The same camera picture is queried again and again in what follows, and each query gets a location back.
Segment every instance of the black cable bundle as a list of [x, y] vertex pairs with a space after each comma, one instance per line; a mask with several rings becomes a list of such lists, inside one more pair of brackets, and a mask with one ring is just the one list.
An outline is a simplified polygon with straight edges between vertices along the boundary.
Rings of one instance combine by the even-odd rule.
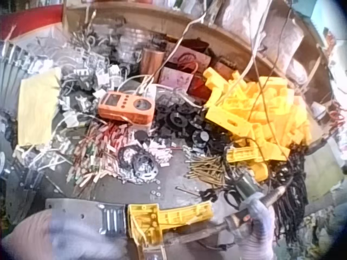
[[274, 204], [277, 219], [275, 236], [279, 239], [284, 235], [287, 244], [297, 241], [297, 231], [304, 219], [305, 206], [308, 204], [304, 170], [305, 150], [304, 146], [291, 147], [289, 159], [292, 167], [288, 161], [270, 163], [271, 190], [286, 184], [291, 176], [293, 177], [287, 192]]

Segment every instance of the gray glove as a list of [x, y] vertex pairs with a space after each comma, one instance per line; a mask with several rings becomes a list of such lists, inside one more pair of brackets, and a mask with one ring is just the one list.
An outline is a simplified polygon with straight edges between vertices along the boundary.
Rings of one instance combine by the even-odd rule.
[[264, 195], [257, 192], [241, 205], [249, 210], [251, 222], [233, 232], [242, 260], [272, 260], [275, 212], [259, 201]]
[[126, 240], [109, 241], [81, 219], [45, 210], [22, 221], [2, 246], [16, 260], [119, 259]]

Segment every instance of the yellow cloth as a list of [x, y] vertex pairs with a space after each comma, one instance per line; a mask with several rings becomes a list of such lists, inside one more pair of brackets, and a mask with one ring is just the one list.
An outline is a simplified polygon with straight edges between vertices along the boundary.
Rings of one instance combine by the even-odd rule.
[[18, 144], [49, 142], [60, 91], [60, 68], [22, 80], [18, 102]]

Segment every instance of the cluttered workbench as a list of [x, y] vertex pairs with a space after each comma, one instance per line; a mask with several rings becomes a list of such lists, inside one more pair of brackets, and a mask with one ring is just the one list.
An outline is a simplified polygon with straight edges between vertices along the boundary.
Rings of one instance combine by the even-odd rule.
[[[87, 8], [75, 29], [76, 17], [65, 17], [63, 44], [46, 37], [27, 51], [2, 41], [0, 172], [9, 220], [59, 209], [103, 235], [128, 235], [140, 259], [153, 252], [166, 259], [169, 245], [208, 237], [170, 240], [168, 232], [209, 220], [217, 226], [206, 233], [227, 233], [247, 216], [230, 214], [263, 192], [275, 208], [276, 238], [294, 242], [308, 203], [305, 155], [324, 140], [312, 146], [303, 95], [276, 62], [259, 75], [259, 32], [271, 2], [242, 70], [208, 42], [184, 39], [211, 22], [215, 5], [177, 38]], [[214, 241], [219, 251], [233, 245], [226, 236]]]

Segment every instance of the orange multimeter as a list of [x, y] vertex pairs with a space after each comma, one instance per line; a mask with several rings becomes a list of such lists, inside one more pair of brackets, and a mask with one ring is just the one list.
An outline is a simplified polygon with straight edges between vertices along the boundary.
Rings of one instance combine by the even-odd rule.
[[108, 92], [101, 99], [98, 111], [102, 118], [147, 125], [153, 121], [155, 103], [142, 96]]

